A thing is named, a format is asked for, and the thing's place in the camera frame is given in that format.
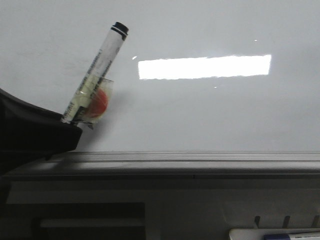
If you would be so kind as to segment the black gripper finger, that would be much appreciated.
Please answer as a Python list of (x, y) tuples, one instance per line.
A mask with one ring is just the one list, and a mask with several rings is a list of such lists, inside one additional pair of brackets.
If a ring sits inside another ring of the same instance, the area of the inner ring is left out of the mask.
[(0, 173), (37, 159), (75, 150), (80, 127), (62, 115), (0, 91)]

